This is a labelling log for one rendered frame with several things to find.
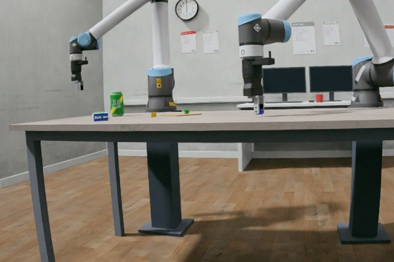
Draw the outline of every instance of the metal table frame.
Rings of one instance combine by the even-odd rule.
[[[124,235],[118,142],[146,142],[151,221],[139,231],[182,236],[193,223],[182,219],[178,143],[286,143],[353,141],[352,196],[349,223],[338,224],[343,244],[389,243],[378,223],[382,172],[382,141],[394,140],[394,129],[75,132],[26,131],[34,218],[41,261],[55,261],[49,226],[41,141],[107,142],[115,235]]]

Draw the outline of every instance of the white wall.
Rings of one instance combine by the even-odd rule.
[[[103,0],[103,14],[108,15],[127,0]],[[175,98],[239,97],[243,80],[238,57],[237,19],[241,14],[264,14],[278,0],[197,0],[200,13],[191,22],[175,15],[177,0],[169,0],[171,59],[175,69]],[[384,23],[394,23],[393,5],[388,0],[375,0]],[[125,100],[147,99],[146,70],[152,66],[151,10],[146,5],[124,23],[104,36],[104,93],[124,92]],[[314,21],[317,55],[292,53],[292,40],[287,44],[267,46],[276,58],[276,66],[349,65],[354,58],[370,55],[364,48],[363,32],[347,0],[308,0],[290,22]],[[323,22],[340,22],[341,46],[324,46]],[[198,32],[198,53],[181,54],[180,32]],[[203,54],[202,31],[219,30],[220,53]],[[346,93],[338,98],[349,98]],[[302,95],[309,99],[311,95]]]
[[[102,0],[0,0],[0,179],[27,171],[25,134],[9,124],[83,116],[103,109],[102,53],[86,54],[86,90],[71,83],[69,38],[102,18]],[[105,149],[44,142],[44,165]]]

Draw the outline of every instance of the clock face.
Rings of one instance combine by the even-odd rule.
[[[179,0],[175,5],[175,13],[182,20],[191,20],[197,16],[198,4],[195,0]]]

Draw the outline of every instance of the blue joint cap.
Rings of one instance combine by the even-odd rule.
[[[291,37],[291,26],[290,23],[282,20],[283,24],[284,24],[284,40],[283,42],[288,42],[290,40]]]
[[[171,67],[151,67],[151,68],[148,68],[148,76],[151,76],[151,77],[169,76],[170,74],[172,74]]]
[[[90,37],[89,33],[81,33],[78,36],[78,44],[82,47],[82,48],[86,48],[87,46],[90,45],[90,43],[92,42],[92,38]]]
[[[357,64],[364,62],[366,60],[372,60],[374,57],[373,56],[365,56],[365,57],[360,57],[360,58],[356,58],[353,60],[353,66],[355,67]]]
[[[259,13],[249,13],[249,14],[244,14],[238,17],[238,26],[247,24],[249,22],[252,22],[253,20],[257,20],[261,18],[262,15]]]

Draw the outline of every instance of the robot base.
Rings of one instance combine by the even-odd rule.
[[[383,100],[378,91],[357,91],[353,93],[351,108],[383,107]]]
[[[177,111],[172,97],[149,97],[146,109],[147,113],[165,113],[169,111]]]

